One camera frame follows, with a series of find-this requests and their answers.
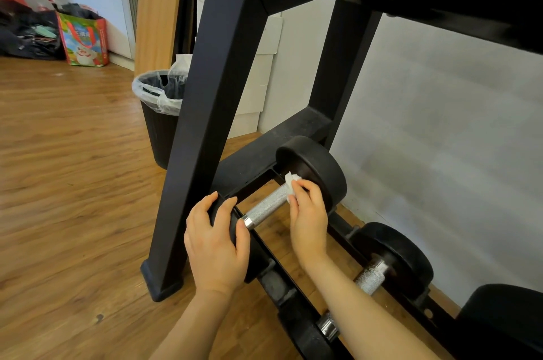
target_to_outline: knurled dumbbell handle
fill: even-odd
[[[275,210],[281,207],[287,201],[290,194],[290,187],[287,183],[276,189],[268,195],[264,200],[255,205],[245,214],[242,219],[245,221],[245,226],[252,230],[270,216]]]
[[[383,284],[385,278],[384,274],[387,270],[388,265],[382,259],[376,258],[372,260],[358,276],[356,276],[355,283],[365,293],[372,295]],[[329,341],[334,340],[339,334],[339,330],[336,327],[329,310],[326,310],[316,325]]]

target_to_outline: trash can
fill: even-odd
[[[188,76],[188,67],[173,71],[174,67],[149,71],[132,82],[132,91],[141,101],[155,162],[163,169],[168,168]]]

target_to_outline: black trash can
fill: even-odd
[[[179,89],[177,96],[181,99],[185,91],[186,77],[179,76]],[[134,84],[139,82],[139,94],[134,89]],[[138,76],[132,84],[134,93],[141,100],[141,108],[145,117],[145,124],[149,133],[151,148],[156,164],[163,169],[168,168],[170,152],[172,151],[173,138],[175,136],[175,128],[179,119],[179,112],[175,115],[175,108],[165,108],[162,103],[171,102],[172,99],[167,99],[163,93],[160,93],[154,87],[163,89],[168,83],[168,70],[160,70],[157,72],[149,72]],[[157,111],[167,111],[172,114],[166,114]]]

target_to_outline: cartoon character on bag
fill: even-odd
[[[76,59],[82,66],[94,67],[99,65],[98,53],[92,48],[78,45],[76,48]]]

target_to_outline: forearm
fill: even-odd
[[[306,268],[356,359],[435,359],[408,329],[328,257]]]
[[[229,305],[220,292],[196,293],[151,360],[207,359]]]

